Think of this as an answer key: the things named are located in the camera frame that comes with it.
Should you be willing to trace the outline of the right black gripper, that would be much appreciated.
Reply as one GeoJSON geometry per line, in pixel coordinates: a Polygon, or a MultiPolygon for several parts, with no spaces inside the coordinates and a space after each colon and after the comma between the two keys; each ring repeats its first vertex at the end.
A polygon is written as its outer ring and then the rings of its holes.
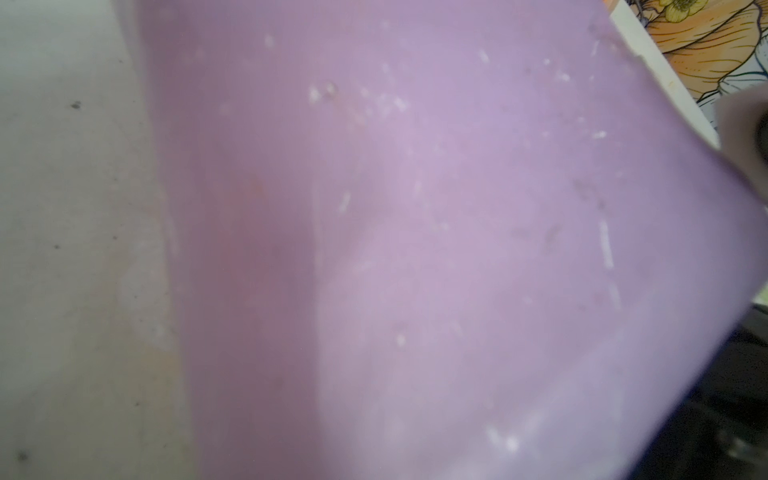
{"type": "Polygon", "coordinates": [[[668,417],[632,479],[767,477],[767,308],[753,306],[668,417]]]}

